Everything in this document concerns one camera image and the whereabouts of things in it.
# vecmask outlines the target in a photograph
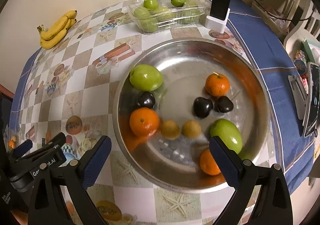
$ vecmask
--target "green plum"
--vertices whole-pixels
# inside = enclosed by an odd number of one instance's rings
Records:
[[[136,17],[136,18],[139,18],[139,19],[146,19],[146,18],[149,18],[150,17],[150,12],[147,8],[145,7],[137,7],[134,12],[133,12],[133,15]]]
[[[143,6],[147,9],[156,9],[158,2],[156,0],[144,0]]]
[[[130,82],[136,89],[150,92],[162,84],[163,77],[157,68],[147,64],[139,64],[130,71]]]
[[[169,13],[170,10],[167,7],[158,7],[155,10],[155,15],[157,15],[158,22],[166,21],[174,18],[174,13]]]
[[[185,2],[185,4],[183,5],[183,7],[197,7],[198,5],[192,1],[192,0],[187,0]],[[184,18],[182,20],[183,24],[192,24],[196,21],[196,19],[198,18],[198,16],[200,15],[200,11],[199,9],[188,9],[186,11],[182,12],[182,16],[183,17],[188,17],[188,18]]]
[[[140,24],[142,26],[142,29],[145,32],[152,33],[157,31],[157,19],[154,17],[146,18],[146,19],[140,19]]]
[[[239,154],[242,149],[241,134],[236,125],[229,120],[216,120],[210,127],[210,136],[219,136],[226,146],[237,154]]]
[[[171,4],[175,7],[182,7],[187,0],[171,0]]]

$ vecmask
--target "blue gripper pad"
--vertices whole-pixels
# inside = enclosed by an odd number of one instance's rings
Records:
[[[32,141],[30,139],[27,139],[25,142],[23,142],[13,150],[13,155],[22,157],[25,153],[28,152],[28,150],[32,148],[32,145]]]
[[[89,159],[83,171],[82,187],[85,190],[87,190],[88,187],[94,185],[111,151],[111,139],[107,136],[102,136],[97,144],[100,142],[100,140],[103,140],[102,144],[97,149],[95,154],[91,157],[91,159]]]
[[[237,189],[240,185],[239,170],[236,167],[236,165],[232,162],[229,156],[229,154],[234,153],[236,157],[239,158],[236,152],[228,149],[227,146],[223,143],[223,141],[218,136],[212,137],[209,140],[209,149],[220,171],[222,172],[224,178],[226,179],[227,184]]]

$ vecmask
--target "metal tray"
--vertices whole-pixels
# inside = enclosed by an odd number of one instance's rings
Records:
[[[199,138],[191,140],[180,134],[176,140],[167,140],[160,132],[148,140],[135,138],[129,118],[141,91],[131,85],[129,73],[138,64],[152,65],[163,75],[163,84],[153,92],[154,110],[160,119],[172,119],[180,129],[187,120],[197,120],[203,133]],[[215,101],[204,88],[212,72],[229,79],[227,96],[234,109],[226,114],[211,111],[208,117],[199,119],[192,114],[194,99],[202,96]],[[209,127],[219,118],[238,127],[243,138],[239,156],[255,163],[270,125],[266,90],[246,60],[230,48],[202,38],[174,39],[145,51],[120,81],[113,108],[116,138],[127,160],[149,181],[184,193],[211,192],[227,186],[222,174],[206,175],[199,166],[200,154],[209,145]]]

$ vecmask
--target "plastic container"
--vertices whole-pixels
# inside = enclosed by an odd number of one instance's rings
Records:
[[[210,7],[208,0],[173,0],[173,2],[171,0],[156,0],[158,8],[149,9],[144,8],[144,1],[127,1],[128,13],[142,33],[154,33],[197,24],[199,17],[204,15],[206,8]]]

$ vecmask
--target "checkered pattern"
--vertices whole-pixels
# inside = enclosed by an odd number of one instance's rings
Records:
[[[229,29],[225,31],[230,35],[230,39],[224,40],[225,44],[249,61]],[[42,49],[35,60],[21,104],[20,141],[33,128],[36,136],[33,151],[41,147],[47,132],[53,137],[62,131],[68,143],[63,150],[80,158],[101,135],[106,134],[112,140],[112,151],[96,184],[88,189],[95,204],[101,200],[113,202],[138,224],[212,224],[234,189],[196,195],[157,187],[127,162],[116,141],[112,122],[113,98],[118,83],[144,50],[181,37],[215,40],[210,34],[200,24],[141,34],[123,3],[78,21],[56,47]],[[113,61],[104,60],[109,56],[105,57],[107,52]],[[71,121],[69,118],[73,115],[81,121]],[[82,130],[78,134],[75,132],[77,128]],[[275,162],[270,130],[258,164],[270,166]],[[256,198],[257,195],[253,194],[251,205]],[[244,221],[249,212],[244,214]],[[73,218],[77,224],[81,223],[76,214]]]

